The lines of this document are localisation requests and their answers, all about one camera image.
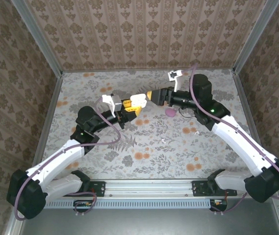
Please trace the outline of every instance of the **patterned wallpaper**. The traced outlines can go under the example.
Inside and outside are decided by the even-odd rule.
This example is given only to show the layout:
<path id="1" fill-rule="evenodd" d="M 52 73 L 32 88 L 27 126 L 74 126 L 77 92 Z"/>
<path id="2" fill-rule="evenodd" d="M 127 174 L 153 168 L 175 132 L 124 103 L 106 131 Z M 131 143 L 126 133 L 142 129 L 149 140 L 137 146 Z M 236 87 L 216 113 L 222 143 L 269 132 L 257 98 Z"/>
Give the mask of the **patterned wallpaper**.
<path id="1" fill-rule="evenodd" d="M 231 68 L 266 0 L 26 0 L 63 70 Z"/>
<path id="2" fill-rule="evenodd" d="M 261 142 L 279 157 L 279 5 L 240 78 Z"/>
<path id="3" fill-rule="evenodd" d="M 13 4 L 0 0 L 0 234 L 11 174 L 31 166 L 55 82 Z"/>
<path id="4" fill-rule="evenodd" d="M 173 86 L 167 72 L 63 74 L 44 157 L 58 150 L 75 131 L 75 119 L 81 107 L 93 107 L 102 94 L 113 93 L 127 99 L 132 94 Z M 231 71 L 198 70 L 197 73 L 208 76 L 213 84 L 214 98 L 223 103 L 243 129 L 249 132 Z M 188 91 L 188 74 L 181 79 L 181 90 Z M 237 154 L 222 139 L 198 123 L 195 117 L 185 118 L 177 112 L 171 118 L 165 115 L 167 108 L 167 105 L 156 106 L 149 101 L 139 117 L 125 125 L 118 143 L 96 146 L 86 156 L 71 163 L 59 177 L 76 169 L 92 179 L 205 178 L 220 168 L 247 170 Z M 108 110 L 108 106 L 102 104 L 101 110 Z M 183 110 L 182 113 L 186 117 L 193 115 L 191 110 Z M 116 138 L 112 128 L 105 128 L 98 135 L 99 142 Z"/>

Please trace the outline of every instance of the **pink object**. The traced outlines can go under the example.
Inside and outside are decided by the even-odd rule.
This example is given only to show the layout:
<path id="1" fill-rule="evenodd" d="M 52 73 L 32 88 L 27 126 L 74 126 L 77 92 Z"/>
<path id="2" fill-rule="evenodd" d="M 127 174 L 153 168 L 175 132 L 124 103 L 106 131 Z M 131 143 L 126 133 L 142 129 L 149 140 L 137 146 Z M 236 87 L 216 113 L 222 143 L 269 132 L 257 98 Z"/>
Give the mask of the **pink object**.
<path id="1" fill-rule="evenodd" d="M 166 116 L 173 118 L 177 114 L 177 112 L 174 109 L 167 108 L 165 110 L 165 114 Z"/>

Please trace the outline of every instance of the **yellow part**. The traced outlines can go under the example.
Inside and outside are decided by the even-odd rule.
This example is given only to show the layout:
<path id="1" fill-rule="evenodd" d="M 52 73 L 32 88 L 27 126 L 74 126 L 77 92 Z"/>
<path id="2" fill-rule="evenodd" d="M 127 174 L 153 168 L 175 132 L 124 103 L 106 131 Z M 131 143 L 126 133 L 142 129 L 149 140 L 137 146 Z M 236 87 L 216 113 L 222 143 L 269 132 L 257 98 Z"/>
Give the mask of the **yellow part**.
<path id="1" fill-rule="evenodd" d="M 129 108 L 125 108 L 125 110 L 127 112 L 133 112 L 135 111 L 136 116 L 138 117 L 138 115 L 140 114 L 141 111 L 141 106 L 136 106 L 136 107 L 129 107 Z"/>
<path id="2" fill-rule="evenodd" d="M 129 107 L 131 107 L 131 100 L 130 100 L 130 99 L 124 100 L 124 101 L 123 101 L 123 105 L 124 105 L 124 108 L 129 108 Z"/>
<path id="3" fill-rule="evenodd" d="M 147 97 L 149 100 L 151 100 L 151 94 L 152 94 L 152 91 L 147 92 Z"/>

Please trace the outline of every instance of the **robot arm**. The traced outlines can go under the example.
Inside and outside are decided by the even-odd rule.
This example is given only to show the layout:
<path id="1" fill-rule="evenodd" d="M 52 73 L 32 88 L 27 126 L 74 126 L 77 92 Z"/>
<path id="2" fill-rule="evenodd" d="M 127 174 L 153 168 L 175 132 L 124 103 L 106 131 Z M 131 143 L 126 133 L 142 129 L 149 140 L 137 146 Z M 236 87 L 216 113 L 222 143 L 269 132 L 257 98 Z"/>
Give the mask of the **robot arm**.
<path id="1" fill-rule="evenodd" d="M 115 95 L 103 95 L 102 101 L 107 103 L 110 110 L 102 115 L 111 123 L 119 123 L 123 129 L 124 124 L 134 120 L 141 109 L 146 106 L 145 94 L 131 96 L 130 99 L 120 100 Z M 45 204 L 73 192 L 88 191 L 90 178 L 76 170 L 70 175 L 53 180 L 70 163 L 87 154 L 94 145 L 76 146 L 67 151 L 71 146 L 94 143 L 97 144 L 99 137 L 95 134 L 108 126 L 95 110 L 90 106 L 82 107 L 76 119 L 76 130 L 59 150 L 49 156 L 38 165 L 22 171 L 18 169 L 11 176 L 6 200 L 14 205 L 17 194 L 26 180 L 30 180 L 23 189 L 18 201 L 18 211 L 25 218 L 32 219 L 41 212 Z"/>
<path id="2" fill-rule="evenodd" d="M 235 131 L 228 125 L 219 122 L 198 109 L 189 91 L 180 91 L 177 77 L 182 74 L 179 71 L 170 72 L 169 78 L 176 82 L 175 87 L 168 87 L 147 93 L 148 98 L 156 105 L 164 105 L 167 101 L 169 106 L 179 106 L 182 109 L 190 108 L 194 111 L 199 123 L 208 130 L 213 131 L 221 137 L 245 162 L 249 171 L 229 172 L 220 169 L 208 178 L 208 184 L 214 192 L 218 187 L 221 189 L 233 189 L 246 191 L 253 199 L 258 202 L 266 201 L 270 196 L 279 190 L 279 173 L 266 161 L 255 148 L 241 135 L 239 131 L 245 131 L 239 126 L 230 111 L 221 103 L 213 99 L 211 90 L 212 85 L 208 78 L 203 74 L 194 75 L 193 91 L 197 102 L 212 115 L 232 124 L 237 128 Z M 279 167 L 279 159 L 273 154 L 263 149 L 247 133 L 245 136 L 258 146 L 267 157 Z"/>

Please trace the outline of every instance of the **gray leaf pattern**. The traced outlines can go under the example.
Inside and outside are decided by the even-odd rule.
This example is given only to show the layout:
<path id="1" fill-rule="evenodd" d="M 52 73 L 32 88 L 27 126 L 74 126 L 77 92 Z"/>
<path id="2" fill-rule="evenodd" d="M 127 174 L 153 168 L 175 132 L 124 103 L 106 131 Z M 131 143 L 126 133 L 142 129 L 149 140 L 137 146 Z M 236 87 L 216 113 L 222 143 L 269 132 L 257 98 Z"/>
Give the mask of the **gray leaf pattern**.
<path id="1" fill-rule="evenodd" d="M 65 73 L 54 113 L 44 158 L 58 150 L 73 133 L 79 109 L 94 106 L 103 94 L 129 98 L 149 90 L 173 86 L 163 70 L 95 73 Z M 245 115 L 230 70 L 199 70 L 212 83 L 213 97 L 225 105 L 249 133 Z M 181 90 L 188 91 L 189 77 L 182 76 Z M 99 104 L 103 112 L 106 104 Z M 207 177 L 219 168 L 245 170 L 245 164 L 214 133 L 192 118 L 178 112 L 165 115 L 165 106 L 147 102 L 140 115 L 121 130 L 121 140 L 113 145 L 95 146 L 86 156 L 70 164 L 58 177 L 75 169 L 92 179 L 198 178 Z M 185 116 L 193 111 L 183 110 Z M 111 128 L 97 133 L 99 142 L 110 142 L 117 134 Z"/>

